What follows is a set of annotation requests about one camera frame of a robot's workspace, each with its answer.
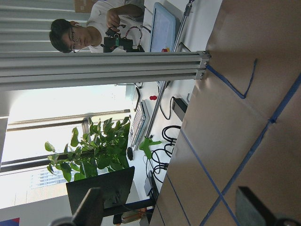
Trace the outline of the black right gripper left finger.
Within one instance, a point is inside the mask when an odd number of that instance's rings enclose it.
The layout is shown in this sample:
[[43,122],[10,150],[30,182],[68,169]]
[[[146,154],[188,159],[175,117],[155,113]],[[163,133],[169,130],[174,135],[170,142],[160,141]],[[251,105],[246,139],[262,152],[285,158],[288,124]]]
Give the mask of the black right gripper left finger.
[[72,216],[75,226],[100,226],[104,213],[103,194],[100,187],[90,188]]

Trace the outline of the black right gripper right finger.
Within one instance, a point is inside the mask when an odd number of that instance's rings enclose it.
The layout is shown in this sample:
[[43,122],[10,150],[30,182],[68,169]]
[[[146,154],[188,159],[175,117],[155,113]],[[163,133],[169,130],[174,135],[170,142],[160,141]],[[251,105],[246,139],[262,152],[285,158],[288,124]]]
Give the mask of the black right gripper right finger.
[[241,226],[273,226],[276,217],[246,186],[236,190],[236,217]]

